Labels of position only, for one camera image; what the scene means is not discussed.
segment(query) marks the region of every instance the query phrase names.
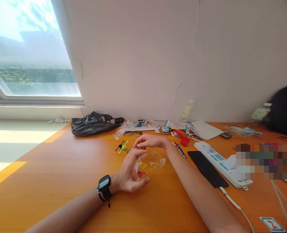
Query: wooden table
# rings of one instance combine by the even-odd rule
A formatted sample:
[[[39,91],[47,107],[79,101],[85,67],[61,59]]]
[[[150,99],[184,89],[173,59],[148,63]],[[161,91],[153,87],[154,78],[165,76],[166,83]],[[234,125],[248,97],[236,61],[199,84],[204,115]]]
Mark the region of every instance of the wooden table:
[[[221,123],[210,124],[225,130],[225,125]],[[263,132],[259,136],[231,139],[218,136],[208,142],[225,158],[235,154],[236,144],[287,144],[278,139],[281,134],[263,128],[259,130]],[[79,138],[71,133],[70,125],[67,125],[1,171],[0,232],[27,230],[79,194],[96,186],[104,175],[114,174],[126,155],[124,151],[118,154],[115,149],[123,140],[129,140],[130,148],[136,137],[124,136],[116,141],[111,133]],[[166,137],[180,142],[170,135]],[[182,147],[184,152],[196,150],[193,144],[190,141],[188,147]],[[162,149],[148,149],[153,150],[167,158]],[[287,183],[278,180],[275,183],[287,197]],[[287,229],[285,217],[269,180],[257,179],[249,186],[249,191],[236,189],[230,183],[229,185],[226,191],[241,206],[256,232],[270,232],[259,219],[260,216],[273,217]],[[219,189],[216,190],[250,230],[243,215]],[[208,231],[168,159],[161,170],[151,175],[151,181],[145,188],[133,194],[117,193],[110,203],[111,208],[102,205],[81,232]]]

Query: person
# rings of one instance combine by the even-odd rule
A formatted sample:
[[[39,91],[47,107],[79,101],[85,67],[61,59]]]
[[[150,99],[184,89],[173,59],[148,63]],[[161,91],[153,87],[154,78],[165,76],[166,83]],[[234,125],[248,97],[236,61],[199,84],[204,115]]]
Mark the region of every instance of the person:
[[[214,187],[188,160],[181,156],[167,138],[162,136],[143,134],[136,140],[118,172],[111,176],[111,183],[108,187],[111,194],[119,191],[135,192],[149,183],[149,177],[140,181],[134,181],[131,178],[136,157],[146,153],[146,147],[160,147],[165,150],[190,200],[211,233],[248,232]],[[51,213],[26,232],[78,231],[103,203],[99,195],[96,186]]]

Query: plastic bottle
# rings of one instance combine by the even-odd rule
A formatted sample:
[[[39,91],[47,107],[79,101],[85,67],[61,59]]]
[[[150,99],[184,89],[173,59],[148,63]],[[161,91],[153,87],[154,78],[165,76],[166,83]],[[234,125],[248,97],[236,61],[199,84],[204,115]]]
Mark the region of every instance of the plastic bottle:
[[[271,103],[265,103],[262,106],[258,107],[251,115],[249,122],[247,122],[247,126],[251,127],[258,125],[270,112],[271,105]]]
[[[178,121],[182,124],[185,124],[185,122],[188,121],[189,116],[193,112],[193,108],[194,108],[194,101],[190,100],[190,103],[184,107],[183,113]]]

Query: black phone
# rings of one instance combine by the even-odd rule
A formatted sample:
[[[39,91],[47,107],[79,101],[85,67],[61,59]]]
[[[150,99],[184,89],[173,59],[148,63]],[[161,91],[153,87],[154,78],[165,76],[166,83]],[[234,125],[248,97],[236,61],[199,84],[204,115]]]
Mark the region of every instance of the black phone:
[[[188,154],[202,175],[211,183],[213,187],[228,187],[228,183],[215,169],[211,162],[209,162],[209,160],[203,155],[202,152],[189,151]]]

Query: floor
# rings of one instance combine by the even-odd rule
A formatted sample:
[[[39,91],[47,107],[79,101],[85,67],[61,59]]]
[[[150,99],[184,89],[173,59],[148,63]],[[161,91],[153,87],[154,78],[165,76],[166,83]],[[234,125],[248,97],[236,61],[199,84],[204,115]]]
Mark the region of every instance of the floor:
[[[68,123],[0,120],[0,171],[48,139]]]

